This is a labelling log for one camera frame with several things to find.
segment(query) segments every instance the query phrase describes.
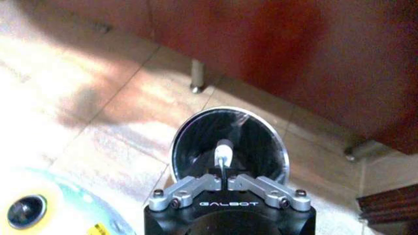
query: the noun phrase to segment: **round container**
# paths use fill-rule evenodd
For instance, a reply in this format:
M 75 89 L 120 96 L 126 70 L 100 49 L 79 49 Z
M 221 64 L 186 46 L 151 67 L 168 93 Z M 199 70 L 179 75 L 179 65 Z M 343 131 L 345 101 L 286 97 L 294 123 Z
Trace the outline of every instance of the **round container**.
M 200 177 L 214 167 L 216 143 L 234 144 L 231 168 L 281 184 L 289 181 L 289 156 L 273 126 L 254 113 L 237 107 L 215 107 L 196 113 L 180 127 L 171 146 L 174 181 Z
M 1 235 L 135 235 L 114 207 L 72 181 L 36 169 L 4 175 Z

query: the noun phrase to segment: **yellow label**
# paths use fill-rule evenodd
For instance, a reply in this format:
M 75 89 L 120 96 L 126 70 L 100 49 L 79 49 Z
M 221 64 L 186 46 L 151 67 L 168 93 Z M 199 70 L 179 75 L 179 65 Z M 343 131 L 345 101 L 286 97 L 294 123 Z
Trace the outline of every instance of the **yellow label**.
M 87 235 L 111 235 L 111 233 L 107 231 L 104 225 L 98 223 L 92 228 L 90 228 Z

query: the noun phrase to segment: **cabinet leg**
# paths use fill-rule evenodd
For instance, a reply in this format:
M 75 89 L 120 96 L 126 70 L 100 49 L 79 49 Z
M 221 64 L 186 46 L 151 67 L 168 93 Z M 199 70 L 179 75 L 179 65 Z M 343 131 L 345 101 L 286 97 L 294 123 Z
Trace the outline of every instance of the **cabinet leg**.
M 355 162 L 362 158 L 379 156 L 391 150 L 390 147 L 383 145 L 382 143 L 367 140 L 361 144 L 349 147 L 345 150 L 346 158 L 349 161 Z
M 204 64 L 192 59 L 191 61 L 191 84 L 190 89 L 194 94 L 199 94 L 203 91 L 204 85 Z

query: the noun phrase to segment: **galbot logo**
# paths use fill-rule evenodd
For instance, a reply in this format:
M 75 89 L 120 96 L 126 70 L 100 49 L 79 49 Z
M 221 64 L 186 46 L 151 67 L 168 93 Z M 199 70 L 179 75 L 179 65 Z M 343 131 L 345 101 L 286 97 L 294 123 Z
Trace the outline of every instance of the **galbot logo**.
M 202 207 L 250 207 L 257 206 L 258 202 L 200 202 L 199 205 Z

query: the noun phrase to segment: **wooden furniture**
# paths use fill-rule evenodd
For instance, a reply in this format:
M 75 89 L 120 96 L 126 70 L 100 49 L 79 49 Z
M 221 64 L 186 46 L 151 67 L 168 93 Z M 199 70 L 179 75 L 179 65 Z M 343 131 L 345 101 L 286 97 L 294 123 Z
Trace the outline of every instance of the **wooden furniture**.
M 358 198 L 359 217 L 385 234 L 418 233 L 418 185 Z
M 418 153 L 418 2 L 55 0 Z

